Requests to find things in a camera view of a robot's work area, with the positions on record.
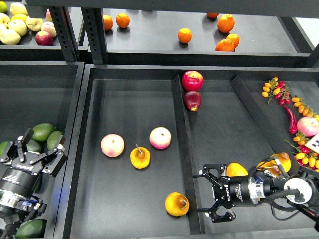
cherry tomato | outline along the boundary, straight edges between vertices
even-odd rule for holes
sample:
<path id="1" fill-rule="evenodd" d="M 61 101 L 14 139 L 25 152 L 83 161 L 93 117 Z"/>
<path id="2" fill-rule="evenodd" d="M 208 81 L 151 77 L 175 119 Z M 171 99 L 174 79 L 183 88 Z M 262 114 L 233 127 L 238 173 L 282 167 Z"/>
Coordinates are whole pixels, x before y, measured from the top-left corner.
<path id="1" fill-rule="evenodd" d="M 300 98 L 299 97 L 293 97 L 291 100 L 292 100 L 292 102 L 299 102 Z"/>
<path id="2" fill-rule="evenodd" d="M 298 107 L 299 113 L 302 113 L 304 111 L 304 109 L 305 109 L 305 106 L 303 106 L 303 105 L 299 106 Z"/>
<path id="3" fill-rule="evenodd" d="M 294 137 L 295 142 L 299 142 L 300 140 L 301 140 L 301 137 L 299 137 L 299 136 Z"/>
<path id="4" fill-rule="evenodd" d="M 296 103 L 294 103 L 294 106 L 295 107 L 299 107 L 299 106 L 301 106 L 303 103 L 302 102 L 296 102 Z"/>
<path id="5" fill-rule="evenodd" d="M 305 140 L 300 140 L 297 144 L 299 144 L 299 145 L 305 145 L 305 144 L 306 144 L 306 141 L 305 141 Z"/>
<path id="6" fill-rule="evenodd" d="M 280 92 L 280 88 L 276 88 L 273 93 L 274 93 L 274 95 L 277 95 L 277 94 L 279 94 L 279 92 Z"/>
<path id="7" fill-rule="evenodd" d="M 263 87 L 263 90 L 266 91 L 266 92 L 270 92 L 270 89 L 268 87 L 266 87 L 266 86 Z"/>
<path id="8" fill-rule="evenodd" d="M 296 158 L 296 159 L 303 159 L 305 156 L 306 156 L 306 155 L 305 155 L 304 153 L 297 153 L 297 154 L 295 155 L 295 158 Z"/>
<path id="9" fill-rule="evenodd" d="M 266 91 L 263 91 L 261 94 L 262 94 L 262 96 L 265 97 L 265 98 L 268 97 L 268 95 L 269 95 Z"/>

yellow apple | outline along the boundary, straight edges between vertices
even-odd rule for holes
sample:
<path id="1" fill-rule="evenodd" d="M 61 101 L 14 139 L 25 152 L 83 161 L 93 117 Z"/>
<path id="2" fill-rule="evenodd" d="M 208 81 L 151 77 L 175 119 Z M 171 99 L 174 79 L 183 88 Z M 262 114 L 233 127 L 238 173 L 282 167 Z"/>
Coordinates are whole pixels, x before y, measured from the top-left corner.
<path id="1" fill-rule="evenodd" d="M 0 41 L 4 45 L 17 45 L 21 37 L 18 33 L 11 29 L 5 29 L 0 32 Z"/>
<path id="2" fill-rule="evenodd" d="M 16 31 L 20 36 L 26 35 L 27 27 L 24 21 L 16 19 L 8 23 L 8 28 Z"/>
<path id="3" fill-rule="evenodd" d="M 40 31 L 43 20 L 42 18 L 32 18 L 27 16 L 25 19 L 25 24 L 32 31 Z"/>

cable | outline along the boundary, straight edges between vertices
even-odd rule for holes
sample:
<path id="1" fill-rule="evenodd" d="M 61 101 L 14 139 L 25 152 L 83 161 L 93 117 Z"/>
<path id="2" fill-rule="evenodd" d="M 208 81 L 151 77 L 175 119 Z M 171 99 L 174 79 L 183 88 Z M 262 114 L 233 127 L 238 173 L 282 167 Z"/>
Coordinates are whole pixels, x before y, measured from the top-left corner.
<path id="1" fill-rule="evenodd" d="M 292 214 L 291 216 L 287 217 L 287 218 L 278 218 L 276 216 L 276 213 L 275 213 L 275 209 L 272 205 L 270 205 L 270 209 L 271 209 L 271 213 L 273 214 L 274 218 L 276 218 L 278 221 L 287 221 L 291 218 L 293 218 L 294 216 L 296 216 L 298 213 L 300 213 L 299 211 L 298 212 L 295 212 L 294 214 Z"/>

shelf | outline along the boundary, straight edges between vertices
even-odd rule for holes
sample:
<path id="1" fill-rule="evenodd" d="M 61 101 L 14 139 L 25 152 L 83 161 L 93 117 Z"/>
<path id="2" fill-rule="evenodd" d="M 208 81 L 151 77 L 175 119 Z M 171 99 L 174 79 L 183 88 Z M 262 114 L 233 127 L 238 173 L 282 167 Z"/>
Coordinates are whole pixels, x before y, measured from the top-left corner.
<path id="1" fill-rule="evenodd" d="M 174 85 L 178 83 L 177 75 L 190 69 L 198 70 L 205 78 L 200 89 L 203 103 L 198 112 L 184 115 L 182 127 L 184 109 L 176 103 L 177 99 L 182 99 L 182 92 L 178 96 Z M 211 207 L 214 203 L 211 184 L 203 178 L 191 179 L 204 164 L 239 162 L 251 170 L 279 152 L 254 119 L 254 112 L 260 109 L 268 117 L 272 111 L 263 106 L 247 107 L 234 87 L 236 76 L 254 89 L 261 88 L 261 82 L 274 76 L 287 81 L 294 89 L 294 83 L 296 87 L 303 84 L 298 80 L 303 77 L 307 79 L 305 87 L 300 89 L 303 95 L 307 94 L 307 86 L 319 79 L 319 71 L 87 65 L 79 117 L 75 121 L 75 131 L 81 139 L 77 146 L 78 158 L 72 177 L 68 174 L 65 180 L 76 195 L 68 202 L 74 214 L 63 222 L 67 226 L 56 232 L 57 238 L 61 238 L 58 235 L 62 233 L 70 233 L 71 239 L 103 238 L 105 235 L 117 239 L 206 238 L 207 235 L 214 237 L 212 234 L 252 238 L 252 235 L 270 231 L 277 231 L 280 238 L 294 238 L 305 229 L 309 229 L 308 236 L 317 235 L 311 219 L 299 214 L 279 222 L 267 205 L 234 208 L 237 219 L 227 223 L 227 227 L 226 223 L 213 224 L 210 218 L 196 212 L 197 207 Z M 287 123 L 284 115 L 281 118 Z M 155 150 L 148 139 L 157 126 L 166 126 L 172 134 L 170 147 L 163 151 Z M 186 134 L 187 127 L 190 129 L 189 143 L 181 137 Z M 126 143 L 124 152 L 114 159 L 105 156 L 100 149 L 100 141 L 108 133 L 121 135 Z M 129 154 L 136 142 L 151 152 L 150 166 L 142 171 L 130 163 Z M 297 171 L 296 160 L 291 160 L 293 169 L 290 172 Z M 68 164 L 67 170 L 75 165 Z M 195 201 L 186 217 L 175 219 L 165 212 L 164 201 L 172 191 L 195 193 Z M 60 213 L 65 211 L 65 206 L 59 209 Z M 195 218 L 198 221 L 193 221 L 194 215 L 198 215 L 198 219 Z M 286 216 L 289 214 L 280 213 L 280 217 Z"/>
<path id="2" fill-rule="evenodd" d="M 2 61 L 0 141 L 16 140 L 28 128 L 48 122 L 64 132 L 68 155 L 83 67 L 83 63 Z M 6 170 L 1 165 L 0 174 Z M 45 238 L 53 238 L 64 171 L 65 165 L 56 178 L 43 174 L 41 189 L 35 194 L 47 204 L 40 217 L 47 219 Z"/>

fake fruit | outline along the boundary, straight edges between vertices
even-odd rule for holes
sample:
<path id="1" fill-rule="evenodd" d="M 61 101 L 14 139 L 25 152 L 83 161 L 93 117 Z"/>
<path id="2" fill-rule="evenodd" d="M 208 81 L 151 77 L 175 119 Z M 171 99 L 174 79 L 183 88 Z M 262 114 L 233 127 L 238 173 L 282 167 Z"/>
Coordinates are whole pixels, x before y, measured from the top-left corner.
<path id="1" fill-rule="evenodd" d="M 170 144 L 171 135 L 167 128 L 157 127 L 150 134 L 150 143 L 154 148 L 165 149 Z"/>
<path id="2" fill-rule="evenodd" d="M 118 134 L 108 134 L 101 141 L 102 152 L 111 158 L 119 156 L 124 150 L 124 140 Z"/>
<path id="3" fill-rule="evenodd" d="M 231 14 L 224 14 L 217 23 L 217 28 L 223 33 L 230 32 L 235 26 L 235 19 Z"/>
<path id="4" fill-rule="evenodd" d="M 57 143 L 57 141 L 58 141 L 58 139 L 59 139 L 59 137 L 60 137 L 61 135 L 63 135 L 63 132 L 58 131 L 58 130 L 53 131 L 53 132 L 49 135 L 49 137 L 48 137 L 48 139 L 47 139 L 47 141 L 46 141 L 46 148 L 48 149 L 48 151 L 50 151 L 51 149 L 54 148 L 55 144 Z"/>
<path id="5" fill-rule="evenodd" d="M 56 31 L 53 22 L 46 21 L 41 26 L 41 31 L 47 31 L 51 34 L 52 37 L 56 37 Z"/>
<path id="6" fill-rule="evenodd" d="M 45 20 L 52 21 L 52 16 L 49 9 L 46 10 Z"/>
<path id="7" fill-rule="evenodd" d="M 109 31 L 113 26 L 113 20 L 109 15 L 103 15 L 104 30 Z"/>
<path id="8" fill-rule="evenodd" d="M 19 2 L 13 2 L 10 4 L 10 12 L 12 15 L 24 14 L 28 16 L 25 6 Z"/>
<path id="9" fill-rule="evenodd" d="M 25 19 L 25 24 L 31 31 L 40 31 L 43 20 L 41 18 L 32 18 L 27 16 Z"/>
<path id="10" fill-rule="evenodd" d="M 286 172 L 288 172 L 291 168 L 291 161 L 290 161 L 290 158 L 289 158 L 289 155 L 285 152 L 282 152 L 282 153 L 275 153 L 273 155 L 271 155 L 270 157 L 273 157 L 273 156 L 277 156 L 279 161 L 281 162 L 284 170 Z M 264 162 L 260 162 L 258 165 L 257 165 L 257 168 L 259 166 L 261 167 L 264 167 L 264 168 L 267 168 L 270 172 L 272 172 L 273 174 L 275 174 L 277 177 L 279 176 L 279 174 L 281 173 L 279 168 L 277 167 L 277 164 L 274 160 L 271 160 L 270 162 L 266 162 L 265 164 L 263 164 Z"/>
<path id="11" fill-rule="evenodd" d="M 144 147 L 138 147 L 132 150 L 130 154 L 132 165 L 137 169 L 146 168 L 150 164 L 151 153 Z"/>
<path id="12" fill-rule="evenodd" d="M 236 176 L 246 176 L 248 175 L 247 170 L 241 166 L 239 163 L 230 163 L 226 169 L 226 176 L 236 177 Z"/>
<path id="13" fill-rule="evenodd" d="M 8 23 L 8 28 L 16 31 L 20 36 L 26 35 L 27 27 L 20 19 L 12 20 Z"/>
<path id="14" fill-rule="evenodd" d="M 181 79 L 181 85 L 186 91 L 198 91 L 203 82 L 203 76 L 197 71 L 186 71 Z"/>
<path id="15" fill-rule="evenodd" d="M 297 122 L 297 128 L 306 137 L 311 137 L 319 133 L 319 122 L 313 117 L 302 117 Z"/>
<path id="16" fill-rule="evenodd" d="M 14 30 L 5 29 L 0 32 L 0 41 L 4 45 L 17 45 L 20 39 L 20 35 Z"/>
<path id="17" fill-rule="evenodd" d="M 191 38 L 193 37 L 191 31 L 188 28 L 182 28 L 178 31 L 178 39 L 181 43 L 189 43 Z"/>
<path id="18" fill-rule="evenodd" d="M 219 13 L 211 13 L 211 12 L 206 14 L 209 18 L 217 18 L 217 16 L 219 15 Z"/>
<path id="19" fill-rule="evenodd" d="M 197 91 L 189 91 L 184 96 L 184 104 L 190 111 L 198 111 L 201 105 L 201 95 Z"/>
<path id="20" fill-rule="evenodd" d="M 32 139 L 39 142 L 45 142 L 49 138 L 50 134 L 53 131 L 56 131 L 56 127 L 50 123 L 40 123 L 33 127 L 33 131 L 34 134 Z"/>
<path id="21" fill-rule="evenodd" d="M 234 50 L 235 50 L 235 44 L 229 39 L 220 40 L 215 47 L 215 51 L 234 51 Z"/>
<path id="22" fill-rule="evenodd" d="M 10 22 L 10 17 L 0 12 L 0 24 L 4 25 L 5 27 L 8 27 L 8 22 Z"/>
<path id="23" fill-rule="evenodd" d="M 239 45 L 240 38 L 237 34 L 231 33 L 228 36 L 226 36 L 226 39 L 231 40 L 234 42 L 235 48 Z"/>
<path id="24" fill-rule="evenodd" d="M 6 13 L 7 12 L 7 6 L 6 6 L 6 4 L 5 4 L 5 2 L 4 1 L 0 1 L 0 12 L 1 13 Z"/>
<path id="25" fill-rule="evenodd" d="M 46 227 L 45 219 L 34 219 L 18 228 L 15 239 L 43 238 Z"/>
<path id="26" fill-rule="evenodd" d="M 166 197 L 165 209 L 170 215 L 180 217 L 188 212 L 189 201 L 181 193 L 173 192 Z"/>
<path id="27" fill-rule="evenodd" d="M 53 46 L 53 38 L 47 31 L 39 31 L 35 35 L 35 42 L 39 46 Z"/>
<path id="28" fill-rule="evenodd" d="M 127 16 L 125 13 L 120 13 L 119 15 L 116 16 L 116 24 L 120 28 L 126 28 L 130 24 L 130 18 Z"/>

